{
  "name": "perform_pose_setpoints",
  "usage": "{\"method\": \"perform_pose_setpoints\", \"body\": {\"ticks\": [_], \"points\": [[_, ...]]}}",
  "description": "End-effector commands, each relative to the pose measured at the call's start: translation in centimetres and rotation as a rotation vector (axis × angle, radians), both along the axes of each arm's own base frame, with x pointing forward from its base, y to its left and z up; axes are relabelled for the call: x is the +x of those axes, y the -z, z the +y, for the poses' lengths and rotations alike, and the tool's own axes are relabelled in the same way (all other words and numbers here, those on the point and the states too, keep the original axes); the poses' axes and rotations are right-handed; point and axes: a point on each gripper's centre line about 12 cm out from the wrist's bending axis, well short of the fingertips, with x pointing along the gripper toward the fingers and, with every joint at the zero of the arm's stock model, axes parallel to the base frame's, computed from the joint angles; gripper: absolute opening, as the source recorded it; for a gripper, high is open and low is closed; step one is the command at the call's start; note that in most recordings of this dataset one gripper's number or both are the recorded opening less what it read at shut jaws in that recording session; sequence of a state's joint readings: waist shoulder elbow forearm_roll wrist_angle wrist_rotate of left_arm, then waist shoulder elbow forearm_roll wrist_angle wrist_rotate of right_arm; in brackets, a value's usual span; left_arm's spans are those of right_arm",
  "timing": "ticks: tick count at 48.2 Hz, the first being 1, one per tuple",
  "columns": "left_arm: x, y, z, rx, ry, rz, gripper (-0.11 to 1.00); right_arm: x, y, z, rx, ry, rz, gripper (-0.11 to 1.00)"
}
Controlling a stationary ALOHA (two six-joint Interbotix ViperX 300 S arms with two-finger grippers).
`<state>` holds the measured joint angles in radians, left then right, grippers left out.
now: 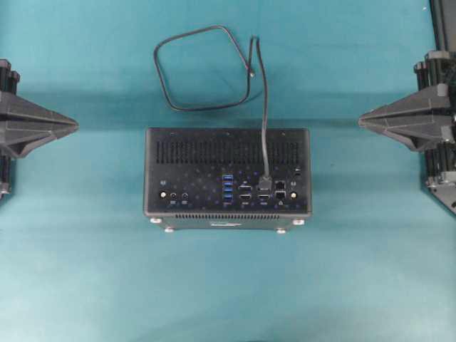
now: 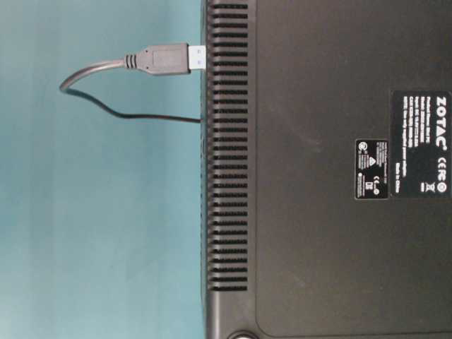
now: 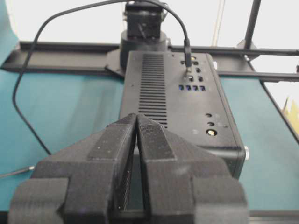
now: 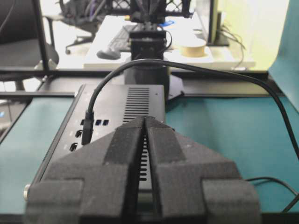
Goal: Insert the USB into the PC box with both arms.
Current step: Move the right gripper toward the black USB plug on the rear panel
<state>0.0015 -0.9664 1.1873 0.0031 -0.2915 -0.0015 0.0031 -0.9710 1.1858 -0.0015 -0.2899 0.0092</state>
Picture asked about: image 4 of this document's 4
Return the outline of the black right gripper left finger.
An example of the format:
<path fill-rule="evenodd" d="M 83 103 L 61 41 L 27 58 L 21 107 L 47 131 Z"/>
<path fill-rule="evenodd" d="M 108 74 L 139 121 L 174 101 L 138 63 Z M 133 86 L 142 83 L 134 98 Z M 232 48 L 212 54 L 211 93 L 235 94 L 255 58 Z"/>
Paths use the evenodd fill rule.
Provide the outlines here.
<path fill-rule="evenodd" d="M 33 185 L 27 224 L 124 224 L 138 198 L 144 117 L 56 160 Z"/>

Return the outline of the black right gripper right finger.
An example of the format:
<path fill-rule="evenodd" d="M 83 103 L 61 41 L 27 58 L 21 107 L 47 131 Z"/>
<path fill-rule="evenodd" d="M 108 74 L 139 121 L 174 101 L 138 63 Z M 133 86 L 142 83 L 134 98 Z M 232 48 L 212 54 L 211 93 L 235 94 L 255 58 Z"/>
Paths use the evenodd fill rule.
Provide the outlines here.
<path fill-rule="evenodd" d="M 145 119 L 156 211 L 168 224 L 259 224 L 257 192 L 234 161 Z"/>

